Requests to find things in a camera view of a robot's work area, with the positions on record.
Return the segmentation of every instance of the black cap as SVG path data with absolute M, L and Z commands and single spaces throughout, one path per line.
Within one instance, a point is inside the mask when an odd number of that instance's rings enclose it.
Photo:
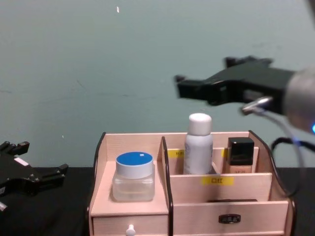
M 251 166 L 254 141 L 251 138 L 228 138 L 228 161 L 231 166 Z

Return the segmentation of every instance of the wooden organizer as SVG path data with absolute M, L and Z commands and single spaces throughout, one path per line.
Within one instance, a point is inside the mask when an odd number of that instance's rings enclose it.
M 103 134 L 95 153 L 95 179 L 87 210 L 91 236 L 123 236 L 130 224 L 136 235 L 155 236 L 290 236 L 295 208 L 275 174 L 272 154 L 253 132 L 217 132 L 211 175 L 183 175 L 186 133 Z M 221 174 L 228 137 L 255 143 L 250 174 Z M 116 158 L 143 151 L 154 157 L 155 196 L 150 202 L 117 203 L 112 197 Z M 230 202 L 220 200 L 235 199 Z M 234 224 L 219 216 L 241 215 Z

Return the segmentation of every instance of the gray cylinder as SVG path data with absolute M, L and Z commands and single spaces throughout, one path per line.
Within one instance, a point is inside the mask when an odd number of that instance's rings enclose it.
M 289 122 L 306 132 L 315 133 L 315 67 L 296 72 L 287 85 L 283 113 Z

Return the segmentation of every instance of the black table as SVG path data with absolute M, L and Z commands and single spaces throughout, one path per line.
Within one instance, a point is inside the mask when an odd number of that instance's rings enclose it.
M 299 170 L 279 169 L 292 187 Z M 64 185 L 36 196 L 10 194 L 0 198 L 8 205 L 0 213 L 0 236 L 85 236 L 85 210 L 93 178 L 92 168 L 69 168 Z M 304 188 L 296 195 L 296 236 L 315 235 L 315 168 L 308 168 Z

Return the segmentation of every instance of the drawer handle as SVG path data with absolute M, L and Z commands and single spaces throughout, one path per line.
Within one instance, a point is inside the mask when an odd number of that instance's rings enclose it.
M 126 236 L 135 236 L 136 230 L 134 230 L 133 225 L 129 225 L 128 229 L 126 230 Z
M 225 214 L 219 216 L 219 223 L 221 224 L 235 224 L 241 222 L 241 215 Z

